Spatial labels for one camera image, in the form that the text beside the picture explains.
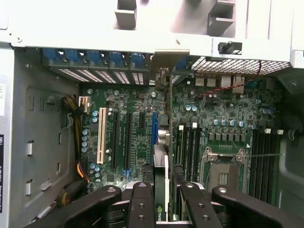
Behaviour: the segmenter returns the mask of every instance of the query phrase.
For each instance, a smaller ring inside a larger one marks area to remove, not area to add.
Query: gray metal panel
[[[301,217],[304,217],[303,148],[304,136],[299,136],[298,142],[287,138],[281,141],[278,176],[279,208]]]
[[[0,82],[7,84],[5,116],[0,116],[0,132],[5,134],[5,208],[0,214],[1,228],[28,224],[53,203],[75,173],[73,133],[71,129],[61,129],[63,113],[57,110],[60,97],[78,94],[78,88],[63,78],[56,79],[38,65],[39,58],[30,58],[34,56],[37,53],[26,56],[13,50],[0,51],[3,59]],[[42,111],[43,97],[46,99]],[[61,144],[58,144],[60,133]],[[27,143],[32,140],[32,155],[27,156]],[[56,174],[58,163],[61,163],[60,174]],[[52,184],[45,189],[47,184],[43,186],[43,183],[48,178]],[[32,194],[26,196],[26,182],[30,179]]]

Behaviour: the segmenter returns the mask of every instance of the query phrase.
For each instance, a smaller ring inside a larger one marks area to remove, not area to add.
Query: blue pcie slot
[[[157,137],[158,137],[158,113],[153,113],[152,116],[152,138],[151,138],[151,147],[157,143]]]

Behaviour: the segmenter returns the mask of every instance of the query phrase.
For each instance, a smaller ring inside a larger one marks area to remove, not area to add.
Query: green circuit board
[[[206,148],[226,155],[236,155],[243,149],[245,155],[251,155],[253,129],[279,129],[277,104],[282,98],[281,88],[266,89],[266,81],[260,80],[246,86],[242,94],[233,93],[231,89],[221,90],[198,99],[200,94],[212,89],[196,86],[194,78],[186,79],[173,88],[174,162],[182,164],[178,150],[183,143],[187,151],[192,151],[184,157],[186,161],[191,160],[184,164],[186,180],[201,182],[208,189],[208,184],[228,184],[226,171],[223,175],[221,172],[231,169],[234,178],[230,177],[230,180],[236,182],[236,188],[248,189],[250,159],[239,163],[221,158],[207,161],[202,167],[202,157]],[[108,184],[124,189],[130,181],[141,181],[142,165],[152,162],[153,115],[158,115],[160,130],[169,126],[166,121],[162,123],[160,117],[166,115],[163,112],[166,109],[165,92],[155,87],[85,84],[82,97],[89,102],[83,115],[86,145],[82,148],[82,160],[87,163],[86,172],[90,179],[88,192]],[[97,163],[100,113],[96,115],[96,112],[100,108],[107,108],[105,151],[110,150],[105,154],[103,164]],[[184,127],[183,134],[188,130],[183,141],[180,126]],[[211,180],[217,172],[220,172],[223,182]]]

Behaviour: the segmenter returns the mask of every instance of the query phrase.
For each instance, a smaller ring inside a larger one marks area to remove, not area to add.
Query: metal mesh
[[[290,67],[289,62],[263,61],[260,75],[267,75],[278,70]],[[223,61],[207,61],[206,57],[199,58],[193,65],[196,72],[213,72],[228,74],[255,75],[259,69],[259,60],[224,59]]]

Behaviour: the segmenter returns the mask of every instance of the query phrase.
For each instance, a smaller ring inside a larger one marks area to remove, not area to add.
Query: blue capacitor
[[[90,164],[90,169],[94,169],[95,168],[95,164],[94,163],[91,163]]]

